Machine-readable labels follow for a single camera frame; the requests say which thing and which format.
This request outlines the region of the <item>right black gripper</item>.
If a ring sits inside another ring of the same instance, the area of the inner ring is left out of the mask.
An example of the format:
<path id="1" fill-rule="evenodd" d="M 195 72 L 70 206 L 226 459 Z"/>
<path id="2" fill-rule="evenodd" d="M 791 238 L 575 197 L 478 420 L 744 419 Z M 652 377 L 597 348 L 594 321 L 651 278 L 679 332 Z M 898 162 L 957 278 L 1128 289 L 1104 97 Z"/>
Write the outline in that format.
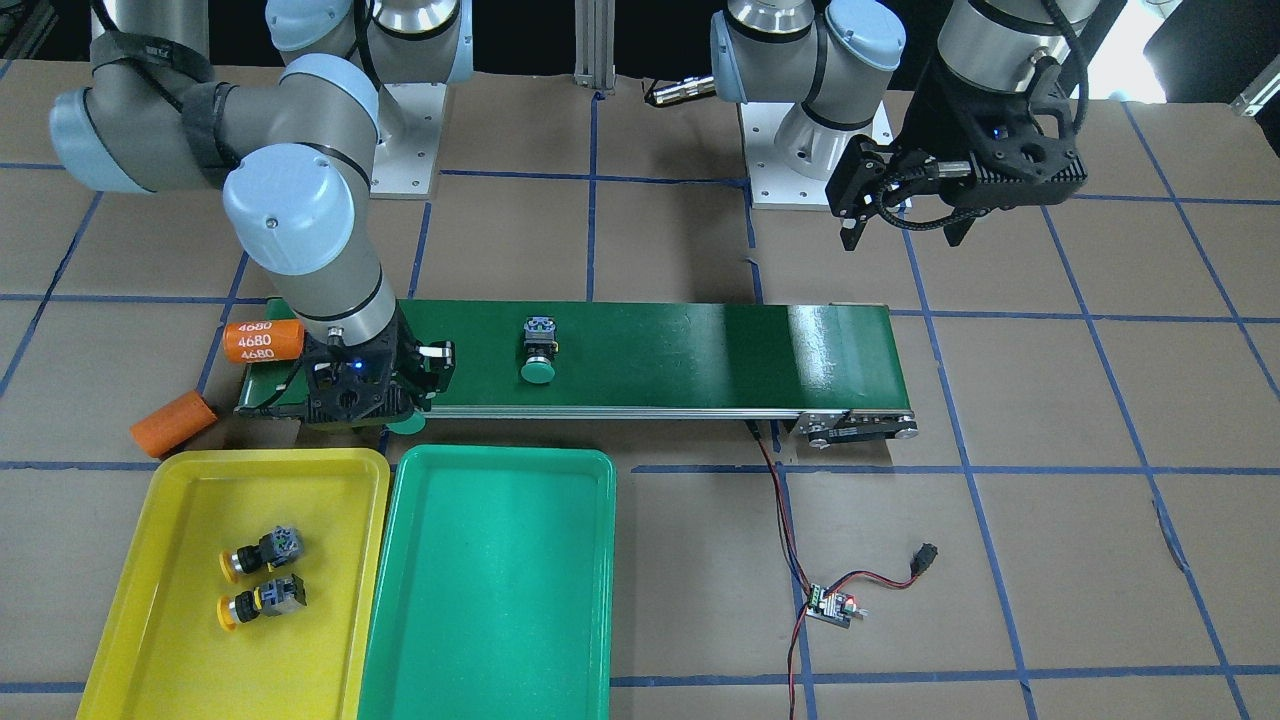
<path id="1" fill-rule="evenodd" d="M 361 345 L 307 334 L 300 357 L 307 396 L 301 421 L 311 427 L 371 427 L 406 421 L 433 407 L 456 369 L 449 340 L 421 343 L 404 314 Z"/>

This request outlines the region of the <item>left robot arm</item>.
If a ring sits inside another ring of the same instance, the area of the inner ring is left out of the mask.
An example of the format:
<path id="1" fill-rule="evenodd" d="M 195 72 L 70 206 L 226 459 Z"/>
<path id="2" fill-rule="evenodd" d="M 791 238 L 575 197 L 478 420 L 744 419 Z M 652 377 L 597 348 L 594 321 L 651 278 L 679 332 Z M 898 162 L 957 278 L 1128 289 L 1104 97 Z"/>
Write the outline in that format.
<path id="1" fill-rule="evenodd" d="M 908 31 L 878 1 L 727 1 L 710 70 L 728 102 L 786 102 L 791 165 L 826 183 L 852 251 L 868 222 L 942 231 L 948 245 L 996 210 L 1056 205 L 1085 186 L 1093 1 L 955 1 L 891 142 L 868 126 Z"/>

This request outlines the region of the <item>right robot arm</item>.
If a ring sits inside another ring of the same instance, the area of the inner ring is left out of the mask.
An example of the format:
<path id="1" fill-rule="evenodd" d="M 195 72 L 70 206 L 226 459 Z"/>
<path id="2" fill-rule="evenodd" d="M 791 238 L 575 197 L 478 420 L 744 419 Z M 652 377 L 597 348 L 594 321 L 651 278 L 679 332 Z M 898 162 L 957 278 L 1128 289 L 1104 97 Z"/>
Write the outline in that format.
<path id="1" fill-rule="evenodd" d="M 474 72 L 468 1 L 270 1 L 285 60 L 273 86 L 216 79 L 205 1 L 93 1 L 93 85 L 49 114 L 61 164 L 118 193 L 219 190 L 244 252 L 303 327 L 303 347 L 242 416 L 317 429 L 420 430 L 454 370 L 449 341 L 411 329 L 369 237 L 393 82 Z"/>

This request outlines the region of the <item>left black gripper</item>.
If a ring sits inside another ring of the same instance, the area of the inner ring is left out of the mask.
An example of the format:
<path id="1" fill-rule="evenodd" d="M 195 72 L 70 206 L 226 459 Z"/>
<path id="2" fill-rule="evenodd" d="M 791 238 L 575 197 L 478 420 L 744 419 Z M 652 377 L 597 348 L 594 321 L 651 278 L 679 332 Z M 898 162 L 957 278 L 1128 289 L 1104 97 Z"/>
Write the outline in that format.
<path id="1" fill-rule="evenodd" d="M 1029 88 L 1004 94 L 980 88 L 951 70 L 936 53 L 916 86 L 896 138 L 899 172 L 960 163 L 963 177 L 925 178 L 924 193 L 952 208 L 1020 208 L 1064 202 L 1088 181 L 1076 149 L 1070 102 L 1059 83 L 1061 65 L 1039 59 Z M 854 251 L 876 210 L 892 143 L 852 136 L 826 183 L 840 241 Z M 955 210 L 942 228 L 957 247 L 980 210 Z"/>

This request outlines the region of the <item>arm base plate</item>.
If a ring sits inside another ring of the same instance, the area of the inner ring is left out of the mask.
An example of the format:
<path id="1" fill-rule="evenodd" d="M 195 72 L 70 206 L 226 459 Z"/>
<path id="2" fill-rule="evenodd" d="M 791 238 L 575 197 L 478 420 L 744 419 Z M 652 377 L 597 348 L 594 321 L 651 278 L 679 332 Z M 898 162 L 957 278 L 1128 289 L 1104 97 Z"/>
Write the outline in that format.
<path id="1" fill-rule="evenodd" d="M 375 199 L 428 200 L 436 177 L 447 85 L 396 83 L 379 92 Z"/>
<path id="2" fill-rule="evenodd" d="M 893 138 L 883 104 L 855 131 L 820 126 L 797 102 L 745 102 L 739 110 L 751 202 L 765 210 L 828 211 L 826 186 L 850 138 Z"/>

